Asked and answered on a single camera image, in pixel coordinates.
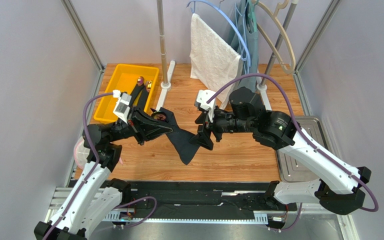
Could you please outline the iridescent spoon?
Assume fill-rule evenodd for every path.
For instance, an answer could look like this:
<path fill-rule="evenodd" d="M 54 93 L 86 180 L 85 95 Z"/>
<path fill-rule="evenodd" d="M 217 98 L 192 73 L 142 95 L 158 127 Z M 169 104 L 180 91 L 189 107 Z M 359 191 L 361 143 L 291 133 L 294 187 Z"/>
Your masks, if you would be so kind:
<path fill-rule="evenodd" d="M 167 116 L 163 112 L 156 112 L 155 115 L 153 116 L 154 119 L 159 120 L 159 121 L 165 121 Z"/>

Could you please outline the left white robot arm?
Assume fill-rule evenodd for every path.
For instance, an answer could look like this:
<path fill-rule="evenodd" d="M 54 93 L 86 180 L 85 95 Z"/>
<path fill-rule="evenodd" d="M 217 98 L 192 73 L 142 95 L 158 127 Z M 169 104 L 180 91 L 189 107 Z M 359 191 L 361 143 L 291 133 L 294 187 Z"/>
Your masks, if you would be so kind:
<path fill-rule="evenodd" d="M 90 150 L 82 175 L 66 200 L 47 222 L 40 221 L 34 235 L 38 240 L 87 240 L 115 207 L 129 206 L 131 185 L 113 179 L 94 199 L 101 185 L 119 162 L 122 146 L 113 142 L 131 137 L 139 144 L 178 129 L 174 113 L 161 108 L 151 115 L 134 107 L 127 121 L 89 124 L 83 132 L 84 147 Z"/>

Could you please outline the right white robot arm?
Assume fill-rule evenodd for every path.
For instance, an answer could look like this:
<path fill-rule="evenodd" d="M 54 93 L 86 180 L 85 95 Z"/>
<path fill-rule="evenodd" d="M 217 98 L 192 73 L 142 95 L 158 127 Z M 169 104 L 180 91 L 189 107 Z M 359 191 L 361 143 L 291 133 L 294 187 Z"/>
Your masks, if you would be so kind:
<path fill-rule="evenodd" d="M 367 167 L 351 166 L 315 141 L 299 124 L 281 111 L 266 109 L 261 97 L 241 87 L 229 96 L 232 110 L 220 109 L 213 100 L 214 92 L 200 90 L 195 106 L 200 111 L 196 119 L 197 134 L 190 140 L 212 150 L 215 137 L 223 134 L 251 133 L 263 146 L 299 161 L 316 174 L 317 179 L 304 182 L 272 181 L 266 195 L 284 205 L 290 203 L 320 204 L 326 210 L 348 215 L 363 207 L 363 184 L 371 171 Z"/>

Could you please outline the black paper napkin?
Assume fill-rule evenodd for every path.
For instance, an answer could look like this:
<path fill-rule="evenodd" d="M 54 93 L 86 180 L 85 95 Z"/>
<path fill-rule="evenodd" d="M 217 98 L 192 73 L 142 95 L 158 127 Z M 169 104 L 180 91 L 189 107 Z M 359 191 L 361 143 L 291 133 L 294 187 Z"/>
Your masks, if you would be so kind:
<path fill-rule="evenodd" d="M 155 115 L 155 113 L 166 114 L 166 120 L 162 122 L 169 124 L 173 128 L 173 132 L 167 133 L 166 135 L 169 141 L 174 146 L 175 150 L 177 151 L 182 163 L 184 165 L 188 165 L 196 155 L 198 149 L 200 148 L 199 145 L 189 143 L 189 140 L 194 137 L 195 134 L 180 128 L 177 123 L 175 114 L 172 111 L 163 107 L 160 110 L 152 108 L 151 111 L 152 117 Z"/>

